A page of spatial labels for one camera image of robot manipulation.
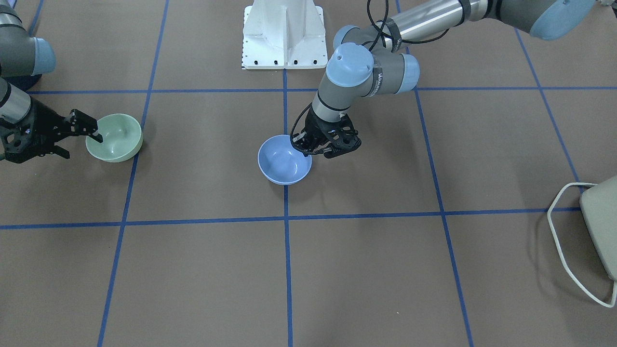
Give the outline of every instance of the floor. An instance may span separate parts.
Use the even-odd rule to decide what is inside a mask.
[[[363,0],[316,3],[328,42],[367,23]],[[323,70],[241,70],[251,4],[17,2],[58,58],[30,93],[130,114],[145,144],[0,162],[1,346],[617,346],[617,309],[565,274],[545,218],[565,183],[617,174],[611,10],[553,42],[483,20],[412,47],[416,90],[358,100],[364,145],[283,187],[257,149]],[[564,252],[607,298],[578,197],[555,214]]]

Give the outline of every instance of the blue tape line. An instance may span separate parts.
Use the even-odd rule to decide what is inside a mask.
[[[289,247],[289,186],[283,187],[285,220],[285,269],[287,278],[287,345],[294,345],[293,306],[291,292],[291,250]]]
[[[294,346],[294,328],[291,296],[291,251],[289,249],[289,220],[285,219],[285,269],[287,278],[287,345]]]
[[[287,69],[283,69],[283,133],[287,134]],[[283,187],[285,221],[285,276],[287,286],[287,346],[294,345],[293,306],[291,293],[291,250],[289,247],[289,186]]]
[[[538,90],[538,87],[416,87],[420,91],[438,90]],[[617,90],[617,86],[543,86],[543,90]],[[280,93],[281,88],[264,89],[153,89],[154,94],[162,93]],[[287,88],[288,93],[316,92],[316,88]],[[28,91],[30,95],[47,94],[146,94],[148,90],[38,90]]]
[[[434,217],[434,216],[437,216],[437,215],[441,215],[441,212],[410,212],[410,213],[379,213],[379,214],[290,215],[289,216],[289,220]]]
[[[97,347],[103,346],[103,339],[105,338],[105,329],[107,328],[107,318],[109,317],[109,306],[112,302],[112,293],[114,292],[115,274],[118,270],[118,260],[120,259],[120,249],[122,248],[122,238],[124,237],[124,228],[120,227],[118,233],[118,242],[116,243],[116,250],[114,253],[114,264],[112,265],[112,272],[109,276],[109,286],[107,287],[107,297],[105,299],[105,309],[103,310],[103,318],[101,320],[101,330],[99,331],[99,340],[96,344]]]
[[[554,209],[555,212],[576,212],[580,207],[561,207]],[[489,214],[533,214],[546,213],[549,209],[509,209],[509,210],[478,210],[478,211],[446,211],[445,215],[489,215]]]
[[[37,90],[28,91],[30,95],[65,95],[65,94],[145,94],[148,90]]]
[[[152,93],[274,93],[282,92],[281,88],[273,89],[153,89]]]
[[[450,239],[450,230],[448,228],[448,221],[446,220],[446,214],[444,210],[444,203],[441,197],[441,190],[439,188],[439,180],[437,179],[437,171],[435,170],[435,163],[433,160],[433,153],[431,151],[431,143],[428,137],[428,131],[426,129],[426,122],[424,121],[424,112],[422,110],[422,103],[420,102],[420,93],[418,90],[414,90],[416,96],[416,103],[418,104],[418,113],[420,114],[420,122],[422,124],[422,132],[424,134],[424,142],[426,143],[426,152],[428,153],[429,163],[431,165],[431,173],[433,175],[433,182],[435,184],[435,192],[437,194],[437,202],[439,203],[439,211],[441,213],[441,221],[444,225],[445,240],[448,244],[448,252],[450,253],[450,263],[452,264],[452,272],[454,274],[454,281],[457,286],[458,300],[461,306],[461,313],[463,314],[463,321],[465,323],[465,331],[467,332],[467,340],[470,347],[474,347],[473,337],[471,335],[471,326],[469,318],[467,316],[467,308],[465,306],[465,299],[463,297],[463,288],[460,283],[460,277],[458,276],[457,261],[454,256],[454,249],[452,247],[452,240]]]
[[[156,74],[156,67],[157,67],[157,63],[159,61],[159,52],[160,52],[160,46],[161,46],[161,42],[163,40],[163,33],[165,31],[165,21],[167,19],[167,11],[169,8],[169,0],[165,0],[165,7],[163,9],[163,18],[161,20],[160,23],[160,30],[159,30],[159,40],[157,42],[157,47],[156,47],[156,51],[154,53],[154,61],[152,63],[152,72],[150,75],[150,83],[148,85],[148,92],[146,94],[146,103],[144,105],[144,113],[142,115],[142,119],[141,119],[141,127],[143,128],[145,122],[146,122],[146,116],[147,116],[147,111],[148,111],[148,107],[149,107],[149,103],[150,103],[150,96],[151,96],[151,91],[152,91],[152,86],[154,84],[154,76]],[[133,167],[131,169],[131,177],[128,181],[128,188],[126,190],[126,201],[125,201],[125,205],[124,205],[124,211],[122,213],[122,226],[120,226],[120,232],[118,234],[118,243],[116,244],[116,252],[114,255],[114,264],[112,266],[112,273],[110,275],[109,278],[109,287],[107,289],[107,298],[105,300],[105,309],[103,311],[103,318],[101,320],[101,330],[99,331],[99,341],[97,344],[97,347],[102,347],[103,346],[103,340],[105,338],[105,330],[107,328],[107,318],[109,316],[109,307],[111,305],[111,300],[112,300],[112,295],[114,293],[114,283],[115,283],[115,276],[116,276],[116,272],[118,269],[118,262],[120,260],[120,250],[122,248],[122,239],[124,237],[124,230],[126,228],[126,219],[128,217],[128,210],[131,204],[131,194],[133,192],[133,184],[135,182],[135,173],[137,172],[137,165],[139,162],[139,153],[137,153],[137,155],[135,155],[135,158],[133,158]]]
[[[578,212],[580,207],[559,207],[554,212]],[[546,213],[548,209],[504,209],[504,210],[475,210],[475,211],[445,211],[445,215],[491,215],[491,214],[534,214]],[[95,223],[60,223],[60,224],[14,224],[0,225],[0,230],[24,230],[47,228],[95,228],[119,227],[121,225],[179,225],[179,224],[219,224],[219,223],[250,223],[250,222],[277,222],[285,220],[324,220],[324,219],[367,219],[367,218],[404,218],[404,217],[435,217],[441,212],[410,212],[410,213],[382,213],[382,214],[330,214],[330,215],[292,215],[272,217],[241,217],[241,218],[211,218],[211,219],[175,219],[175,220],[135,220],[132,222],[95,222]]]
[[[454,257],[454,248],[452,247],[452,239],[450,238],[450,229],[448,227],[448,221],[445,218],[445,214],[441,216],[441,222],[444,224],[445,240],[448,244],[448,252],[450,253],[450,263],[452,264],[452,272],[454,273],[454,282],[457,284],[458,301],[461,305],[461,312],[463,314],[463,321],[465,322],[465,331],[467,332],[467,341],[470,347],[474,347],[473,337],[471,336],[471,326],[469,324],[469,317],[467,316],[467,307],[465,305],[465,299],[463,297],[463,288],[461,286],[460,277],[458,276],[457,261]]]
[[[273,222],[277,220],[284,220],[284,217],[139,220],[139,221],[133,221],[133,222],[126,222],[126,225],[127,226],[137,226],[137,225],[219,224],[219,223]]]
[[[36,8],[35,17],[32,20],[32,24],[30,24],[30,28],[28,29],[28,35],[29,36],[32,36],[32,34],[35,31],[36,24],[38,23],[39,16],[41,15],[41,10],[43,9],[43,3],[45,3],[45,0],[40,0],[39,1],[39,6]]]
[[[566,148],[566,143],[563,141],[563,137],[561,137],[559,126],[557,125],[557,121],[555,121],[553,112],[550,109],[549,102],[546,98],[546,95],[544,94],[544,90],[542,89],[542,85],[540,84],[540,80],[538,79],[538,76],[536,74],[534,64],[531,62],[529,53],[527,52],[527,49],[525,48],[525,44],[523,43],[521,34],[519,33],[518,29],[514,29],[514,32],[516,33],[516,37],[518,38],[518,42],[521,45],[521,48],[523,49],[523,53],[525,54],[525,58],[527,59],[527,63],[529,64],[529,68],[531,69],[531,73],[533,74],[534,79],[536,80],[536,84],[538,85],[538,89],[540,90],[540,95],[542,96],[542,100],[544,101],[544,106],[546,107],[546,111],[549,113],[550,121],[551,123],[553,123],[553,128],[555,129],[555,133],[557,134],[557,138],[559,139],[559,143],[561,144],[563,153],[566,155],[566,159],[568,160],[568,165],[570,165],[570,170],[572,171],[572,174],[574,175],[574,179],[577,182],[579,182],[578,173],[576,173],[576,169],[574,168],[574,163],[572,162],[572,158],[570,158],[568,148]]]
[[[121,225],[122,225],[121,222],[23,224],[23,225],[15,224],[15,225],[0,225],[0,230],[119,227]]]
[[[617,90],[617,86],[543,86],[544,90]]]
[[[317,88],[287,88],[287,91],[292,91],[292,92],[303,92],[303,91],[311,91],[311,92],[316,92]]]
[[[444,202],[441,198],[441,190],[439,189],[439,180],[437,179],[437,170],[435,169],[435,162],[433,161],[433,152],[431,151],[431,143],[428,138],[428,131],[426,130],[426,122],[424,121],[424,111],[422,110],[422,103],[420,103],[420,93],[418,90],[414,90],[413,93],[416,96],[416,103],[418,104],[418,113],[420,113],[420,122],[422,124],[422,133],[424,134],[424,144],[426,145],[426,152],[428,153],[429,164],[431,166],[431,173],[433,175],[433,183],[435,184],[435,191],[437,194],[437,203],[439,204],[439,210],[443,213]]]
[[[522,86],[506,86],[506,87],[491,87],[491,86],[467,86],[467,87],[418,87],[417,90],[431,91],[431,90],[537,90],[538,87],[522,87]]]

